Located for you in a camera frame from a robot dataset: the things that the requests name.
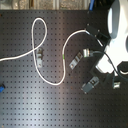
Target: white cable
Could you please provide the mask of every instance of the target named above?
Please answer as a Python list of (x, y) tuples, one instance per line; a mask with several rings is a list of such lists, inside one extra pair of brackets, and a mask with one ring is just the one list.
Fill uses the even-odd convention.
[[(36, 23), (36, 21), (38, 21), (38, 20), (41, 20), (41, 21), (44, 23), (45, 35), (44, 35), (44, 38), (43, 38), (43, 40), (41, 41), (41, 43), (40, 43), (37, 47), (34, 48), (34, 35), (33, 35), (33, 30), (34, 30), (35, 23)], [(45, 78), (43, 78), (43, 76), (40, 74), (40, 72), (39, 72), (39, 70), (38, 70), (38, 68), (37, 68), (36, 59), (35, 59), (35, 50), (38, 49), (38, 48), (44, 43), (44, 41), (45, 41), (45, 39), (46, 39), (46, 36), (47, 36), (47, 25), (46, 25), (45, 21), (44, 21), (43, 19), (41, 19), (41, 18), (36, 18), (36, 19), (33, 21), (33, 24), (32, 24), (32, 30), (31, 30), (31, 34), (32, 34), (32, 50), (30, 50), (29, 52), (24, 53), (24, 54), (22, 54), (22, 55), (19, 55), (19, 56), (8, 57), (8, 58), (2, 58), (2, 59), (0, 59), (0, 61), (19, 59), (19, 58), (24, 57), (24, 56), (30, 54), (31, 52), (33, 52), (33, 59), (34, 59), (35, 68), (36, 68), (36, 71), (37, 71), (37, 73), (39, 74), (39, 76), (42, 78), (42, 80), (45, 81), (45, 82), (48, 83), (48, 84), (51, 84), (51, 85), (55, 85), (55, 86), (60, 85), (60, 84), (63, 82), (63, 80), (64, 80), (64, 78), (65, 78), (65, 74), (66, 74), (66, 70), (65, 70), (65, 59), (64, 59), (64, 50), (65, 50), (65, 47), (66, 47), (66, 45), (67, 45), (69, 39), (70, 39), (73, 35), (78, 34), (78, 33), (81, 33), (81, 32), (86, 32), (86, 33), (87, 33), (86, 30), (79, 30), (79, 31), (76, 31), (76, 32), (72, 33), (72, 34), (67, 38), (67, 40), (66, 40), (66, 42), (65, 42), (65, 44), (64, 44), (64, 46), (63, 46), (62, 57), (63, 57), (63, 71), (64, 71), (64, 72), (63, 72), (63, 77), (62, 77), (61, 81), (58, 82), (58, 83), (52, 83), (52, 82), (47, 81)]]
[[(70, 39), (73, 35), (75, 35), (75, 34), (77, 34), (77, 33), (81, 33), (81, 32), (86, 32), (86, 31), (85, 31), (85, 30), (79, 30), (79, 31), (76, 31), (76, 32), (72, 33), (72, 34), (67, 38), (67, 40), (66, 40), (66, 42), (65, 42), (65, 44), (64, 44), (64, 46), (63, 46), (63, 50), (62, 50), (62, 57), (63, 57), (63, 77), (62, 77), (61, 81), (58, 82), (58, 83), (49, 82), (49, 81), (47, 81), (47, 80), (41, 75), (41, 73), (40, 73), (39, 70), (38, 70), (37, 64), (36, 64), (35, 52), (33, 51), (33, 58), (34, 58), (35, 68), (36, 68), (36, 71), (38, 72), (39, 76), (42, 78), (43, 81), (45, 81), (45, 82), (48, 83), (48, 84), (54, 85), (54, 86), (60, 85), (60, 84), (63, 82), (63, 80), (64, 80), (64, 78), (65, 78), (65, 74), (66, 74), (66, 70), (65, 70), (65, 59), (64, 59), (64, 50), (65, 50), (65, 47), (66, 47), (66, 45), (67, 45), (69, 39)], [(34, 37), (33, 37), (33, 34), (32, 34), (32, 48), (34, 49)]]
[(30, 51), (27, 52), (27, 53), (24, 53), (24, 54), (22, 54), (22, 55), (15, 56), (15, 57), (3, 58), (3, 59), (0, 59), (0, 61), (4, 61), (4, 60), (15, 60), (15, 59), (19, 59), (19, 58), (21, 58), (21, 57), (24, 57), (24, 56), (30, 54), (31, 52), (33, 52), (34, 50), (38, 49), (38, 48), (44, 43), (44, 41), (45, 41), (45, 39), (46, 39), (46, 36), (47, 36), (47, 25), (46, 25), (46, 23), (45, 23), (45, 21), (44, 21), (43, 19), (41, 19), (41, 18), (36, 18), (36, 19), (33, 21), (33, 24), (32, 24), (32, 34), (33, 34), (33, 28), (34, 28), (35, 22), (36, 22), (37, 20), (41, 20), (41, 21), (44, 23), (44, 27), (45, 27), (45, 35), (44, 35), (44, 38), (43, 38), (43, 40), (41, 41), (41, 43), (40, 43), (36, 48), (30, 50)]
[(123, 74), (123, 75), (127, 75), (128, 74), (128, 72), (123, 72), (123, 71), (120, 71), (120, 73)]

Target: pegboard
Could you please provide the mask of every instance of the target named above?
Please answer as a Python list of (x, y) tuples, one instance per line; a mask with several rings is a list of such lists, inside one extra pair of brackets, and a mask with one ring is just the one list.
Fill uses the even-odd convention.
[[(107, 11), (0, 11), (0, 57), (10, 57), (31, 50), (31, 25), (41, 17), (48, 26), (43, 48), (42, 75), (58, 82), (63, 75), (61, 51), (67, 37), (86, 25), (107, 32)], [(44, 26), (37, 22), (35, 46), (44, 36)], [(38, 76), (33, 55), (0, 62), (0, 128), (127, 128), (128, 93), (124, 82), (113, 90), (111, 80), (88, 94), (81, 91), (97, 58), (83, 58), (72, 71), (70, 62), (83, 49), (100, 49), (97, 41), (85, 33), (70, 39), (65, 49), (66, 78), (60, 86), (52, 86)]]

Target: blue object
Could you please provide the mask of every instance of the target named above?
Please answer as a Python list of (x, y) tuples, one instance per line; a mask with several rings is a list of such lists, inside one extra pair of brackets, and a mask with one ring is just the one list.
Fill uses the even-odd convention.
[(94, 2), (95, 2), (95, 0), (91, 0), (90, 7), (89, 7), (89, 10), (90, 10), (90, 11), (93, 10)]
[(0, 87), (0, 92), (2, 92), (4, 90), (4, 87)]

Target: white robot part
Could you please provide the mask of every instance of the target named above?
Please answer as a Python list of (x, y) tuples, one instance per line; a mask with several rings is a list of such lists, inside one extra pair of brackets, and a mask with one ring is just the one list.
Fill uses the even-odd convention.
[[(127, 52), (127, 44), (126, 44), (126, 39), (128, 36), (127, 13), (128, 13), (127, 0), (116, 0), (113, 3), (112, 8), (110, 8), (108, 13), (108, 30), (112, 39), (110, 41), (110, 44), (106, 47), (105, 52), (111, 58), (115, 68), (117, 68), (117, 66), (122, 61), (128, 61), (128, 52)], [(96, 65), (96, 68), (101, 73), (113, 72), (113, 67), (105, 55), (103, 55), (103, 57), (100, 59), (100, 61)]]

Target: cable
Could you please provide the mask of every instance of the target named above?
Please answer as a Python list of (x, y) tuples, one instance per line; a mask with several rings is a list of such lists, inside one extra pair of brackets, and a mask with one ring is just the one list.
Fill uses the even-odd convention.
[(120, 70), (120, 73), (123, 74), (123, 75), (128, 75), (128, 72), (123, 72)]
[[(36, 68), (36, 71), (38, 72), (39, 76), (42, 78), (42, 80), (44, 80), (46, 83), (51, 84), (51, 85), (54, 85), (54, 86), (60, 85), (60, 84), (63, 82), (63, 80), (64, 80), (64, 78), (65, 78), (65, 75), (66, 75), (65, 59), (64, 59), (65, 47), (66, 47), (66, 45), (67, 45), (69, 39), (70, 39), (73, 35), (78, 34), (78, 33), (82, 33), (82, 32), (86, 32), (86, 30), (79, 30), (79, 31), (76, 31), (76, 32), (72, 33), (72, 34), (67, 38), (67, 40), (66, 40), (66, 42), (65, 42), (65, 44), (64, 44), (64, 46), (63, 46), (62, 57), (63, 57), (63, 71), (64, 71), (64, 72), (63, 72), (63, 77), (62, 77), (61, 81), (58, 82), (58, 83), (49, 82), (49, 81), (47, 81), (47, 80), (41, 75), (41, 73), (39, 72), (39, 70), (38, 70), (38, 68), (37, 68), (36, 59), (35, 59), (35, 52), (33, 51), (33, 59), (34, 59), (35, 68)], [(32, 48), (34, 49), (34, 37), (33, 37), (33, 34), (32, 34)]]
[[(36, 23), (36, 21), (38, 21), (38, 20), (42, 21), (43, 24), (44, 24), (44, 27), (45, 27), (45, 35), (44, 35), (44, 38), (43, 38), (43, 40), (41, 41), (41, 43), (40, 43), (37, 47), (34, 48), (34, 34), (33, 34), (33, 31), (34, 31), (35, 23)], [(62, 50), (62, 57), (63, 57), (63, 77), (62, 77), (61, 81), (58, 82), (58, 83), (52, 83), (52, 82), (47, 81), (47, 80), (40, 74), (40, 72), (39, 72), (39, 70), (38, 70), (38, 67), (37, 67), (37, 64), (36, 64), (35, 50), (37, 50), (37, 49), (44, 43), (44, 41), (45, 41), (45, 39), (46, 39), (46, 36), (47, 36), (47, 25), (46, 25), (45, 21), (44, 21), (43, 19), (41, 19), (41, 18), (36, 18), (36, 19), (33, 21), (33, 24), (32, 24), (32, 29), (31, 29), (31, 34), (32, 34), (32, 50), (30, 50), (29, 52), (24, 53), (24, 54), (22, 54), (22, 55), (19, 55), (19, 56), (8, 57), (8, 58), (2, 58), (2, 59), (0, 59), (0, 62), (1, 62), (1, 61), (5, 61), (5, 60), (19, 59), (19, 58), (24, 57), (24, 56), (26, 56), (26, 55), (28, 55), (28, 54), (30, 54), (30, 53), (33, 52), (33, 59), (34, 59), (35, 68), (36, 68), (36, 71), (37, 71), (37, 73), (39, 74), (39, 76), (42, 78), (42, 80), (44, 80), (46, 83), (51, 84), (51, 85), (54, 85), (54, 86), (60, 85), (60, 84), (63, 82), (63, 80), (64, 80), (64, 78), (65, 78), (65, 74), (66, 74), (66, 70), (65, 70), (65, 59), (64, 59), (65, 47), (66, 47), (66, 45), (67, 45), (69, 39), (70, 39), (73, 35), (78, 34), (78, 33), (82, 33), (82, 32), (86, 32), (86, 33), (88, 34), (88, 32), (87, 32), (86, 30), (79, 30), (79, 31), (73, 32), (73, 33), (67, 38), (67, 40), (66, 40), (66, 42), (65, 42), (65, 44), (64, 44), (64, 46), (63, 46), (63, 50)]]
[(124, 79), (125, 81), (128, 82), (128, 78), (123, 77), (123, 76), (120, 74), (120, 72), (116, 70), (116, 68), (115, 68), (115, 66), (114, 66), (114, 64), (113, 64), (113, 62), (112, 62), (112, 60), (110, 59), (110, 57), (108, 56), (107, 53), (101, 52), (101, 51), (94, 51), (93, 53), (100, 53), (100, 54), (103, 54), (103, 55), (105, 54), (105, 55), (108, 57), (108, 59), (109, 59), (111, 65), (112, 65), (114, 71), (115, 71), (122, 79)]
[(34, 28), (35, 22), (36, 22), (37, 20), (41, 20), (41, 21), (44, 23), (44, 27), (45, 27), (45, 35), (44, 35), (44, 38), (43, 38), (43, 40), (41, 41), (41, 43), (40, 43), (36, 48), (30, 50), (30, 51), (27, 52), (27, 53), (24, 53), (24, 54), (22, 54), (22, 55), (15, 56), (15, 57), (3, 58), (3, 59), (0, 59), (0, 62), (1, 62), (1, 61), (5, 61), (5, 60), (15, 60), (15, 59), (19, 59), (19, 58), (21, 58), (21, 57), (24, 57), (24, 56), (26, 56), (26, 55), (32, 53), (32, 52), (35, 51), (36, 49), (38, 49), (38, 48), (44, 43), (44, 41), (45, 41), (45, 39), (46, 39), (46, 36), (47, 36), (47, 25), (46, 25), (46, 23), (45, 23), (45, 21), (44, 21), (43, 19), (41, 19), (41, 18), (36, 18), (36, 19), (33, 21), (33, 24), (32, 24), (32, 35), (33, 35), (33, 28)]

